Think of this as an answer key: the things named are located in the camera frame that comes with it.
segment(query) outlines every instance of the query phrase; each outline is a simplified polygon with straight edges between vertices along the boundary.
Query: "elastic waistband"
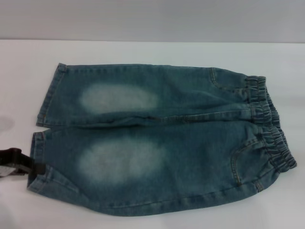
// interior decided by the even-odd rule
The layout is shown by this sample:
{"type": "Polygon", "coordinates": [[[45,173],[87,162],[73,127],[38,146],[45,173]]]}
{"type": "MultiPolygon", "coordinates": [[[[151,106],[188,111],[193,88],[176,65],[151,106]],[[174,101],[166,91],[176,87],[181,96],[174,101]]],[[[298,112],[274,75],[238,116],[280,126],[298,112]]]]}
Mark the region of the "elastic waistband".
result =
{"type": "Polygon", "coordinates": [[[259,126],[270,160],[280,172],[296,167],[285,135],[280,126],[280,117],[272,103],[263,76],[247,78],[248,98],[252,122],[259,126]]]}

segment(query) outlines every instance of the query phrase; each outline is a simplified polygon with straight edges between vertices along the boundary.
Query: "faded knee patch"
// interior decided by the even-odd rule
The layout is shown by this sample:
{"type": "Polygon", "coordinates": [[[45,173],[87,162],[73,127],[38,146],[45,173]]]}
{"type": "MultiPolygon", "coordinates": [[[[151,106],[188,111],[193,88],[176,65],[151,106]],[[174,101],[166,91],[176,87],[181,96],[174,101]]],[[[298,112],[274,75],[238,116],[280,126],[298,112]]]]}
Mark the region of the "faded knee patch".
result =
{"type": "Polygon", "coordinates": [[[157,102],[157,95],[151,92],[116,84],[94,84],[85,89],[80,97],[81,105],[93,114],[152,109],[157,102]]]}
{"type": "Polygon", "coordinates": [[[165,149],[145,139],[124,137],[93,144],[79,160],[90,182],[121,184],[151,175],[162,166],[165,149]]]}

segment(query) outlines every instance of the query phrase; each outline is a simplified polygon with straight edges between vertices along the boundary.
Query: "white background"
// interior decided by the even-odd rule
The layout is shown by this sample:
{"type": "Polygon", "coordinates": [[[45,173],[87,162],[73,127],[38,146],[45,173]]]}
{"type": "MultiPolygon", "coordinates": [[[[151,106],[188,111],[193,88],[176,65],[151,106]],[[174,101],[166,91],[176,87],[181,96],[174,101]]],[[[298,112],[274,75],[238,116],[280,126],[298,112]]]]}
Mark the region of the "white background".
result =
{"type": "Polygon", "coordinates": [[[305,0],[0,0],[0,39],[305,42],[305,0]]]}
{"type": "Polygon", "coordinates": [[[304,229],[305,44],[0,41],[0,147],[30,154],[36,116],[58,62],[219,67],[267,77],[298,167],[263,192],[222,206],[114,217],[39,196],[27,177],[0,180],[1,229],[304,229]]]}

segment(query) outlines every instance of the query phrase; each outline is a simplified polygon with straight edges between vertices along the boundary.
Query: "jeans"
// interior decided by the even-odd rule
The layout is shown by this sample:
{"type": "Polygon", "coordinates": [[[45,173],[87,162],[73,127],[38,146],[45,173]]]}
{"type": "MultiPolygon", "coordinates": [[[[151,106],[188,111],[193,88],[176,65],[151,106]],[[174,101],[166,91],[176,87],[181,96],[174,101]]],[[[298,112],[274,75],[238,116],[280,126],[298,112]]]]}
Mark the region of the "jeans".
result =
{"type": "Polygon", "coordinates": [[[238,201],[296,167],[265,77],[218,68],[59,64],[28,190],[117,216],[238,201]]]}

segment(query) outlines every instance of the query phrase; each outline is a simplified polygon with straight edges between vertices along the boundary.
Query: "white table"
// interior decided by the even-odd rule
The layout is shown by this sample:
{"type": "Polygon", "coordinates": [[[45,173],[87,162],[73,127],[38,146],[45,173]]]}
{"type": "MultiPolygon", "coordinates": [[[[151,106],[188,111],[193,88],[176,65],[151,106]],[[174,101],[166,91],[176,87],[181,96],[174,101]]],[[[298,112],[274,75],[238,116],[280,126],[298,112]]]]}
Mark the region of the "white table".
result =
{"type": "Polygon", "coordinates": [[[235,203],[156,216],[96,213],[26,190],[27,177],[0,179],[1,229],[304,229],[305,44],[0,41],[0,148],[30,153],[35,121],[58,62],[220,67],[267,77],[268,92],[298,167],[235,203]]]}

